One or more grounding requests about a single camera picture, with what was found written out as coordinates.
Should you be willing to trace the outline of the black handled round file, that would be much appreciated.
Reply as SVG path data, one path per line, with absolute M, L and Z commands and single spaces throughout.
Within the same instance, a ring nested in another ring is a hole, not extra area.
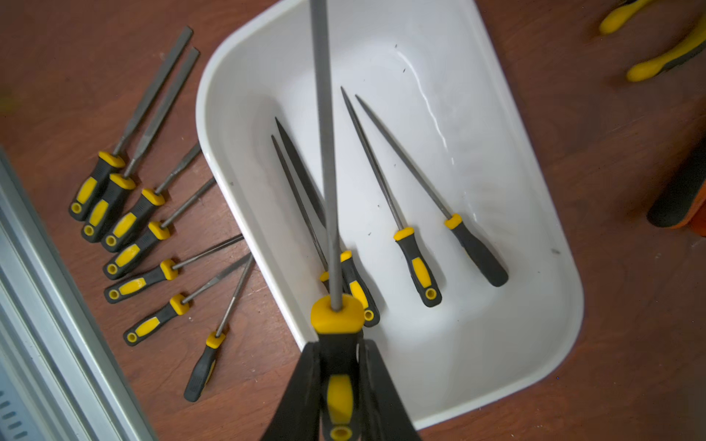
M 226 338 L 225 329 L 232 316 L 235 306 L 237 305 L 243 291 L 245 290 L 246 284 L 248 283 L 248 279 L 250 278 L 254 266 L 255 259 L 253 255 L 249 254 L 246 257 L 245 269 L 238 281 L 235 292 L 233 293 L 233 296 L 230 299 L 230 302 L 224 313 L 224 317 L 222 318 L 222 321 L 220 322 L 218 328 L 213 333 L 210 333 L 207 337 L 206 346 L 204 348 L 202 356 L 199 358 L 193 370 L 191 371 L 188 384 L 184 391 L 184 399 L 188 402 L 196 402 L 200 398 L 200 396 L 202 396 L 202 393 L 211 378 L 211 374 L 213 374 L 213 370 L 215 368 L 216 361 L 218 358 L 218 352 Z

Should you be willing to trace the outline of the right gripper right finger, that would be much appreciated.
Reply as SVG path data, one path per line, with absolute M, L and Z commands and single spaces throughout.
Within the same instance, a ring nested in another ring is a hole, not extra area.
M 420 440 L 374 341 L 359 341 L 362 440 Z

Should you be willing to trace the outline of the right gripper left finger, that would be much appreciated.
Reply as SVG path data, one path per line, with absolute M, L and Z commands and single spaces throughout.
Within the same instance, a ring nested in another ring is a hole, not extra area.
M 303 348 L 261 440 L 318 440 L 321 389 L 320 344 L 311 342 Z

